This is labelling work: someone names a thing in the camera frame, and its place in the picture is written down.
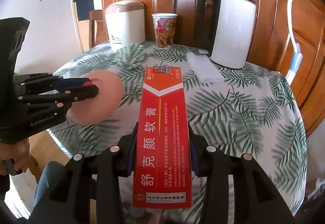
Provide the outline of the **person's left hand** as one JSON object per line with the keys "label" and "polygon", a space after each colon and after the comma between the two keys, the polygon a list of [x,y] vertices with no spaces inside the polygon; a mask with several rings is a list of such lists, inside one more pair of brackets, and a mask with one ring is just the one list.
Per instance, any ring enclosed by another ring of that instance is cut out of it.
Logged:
{"label": "person's left hand", "polygon": [[0,174],[5,176],[8,173],[7,167],[4,163],[7,159],[13,159],[14,169],[16,171],[22,170],[26,172],[28,169],[28,163],[30,161],[30,144],[28,139],[17,142],[15,144],[1,143],[0,147],[0,161],[1,169]]}

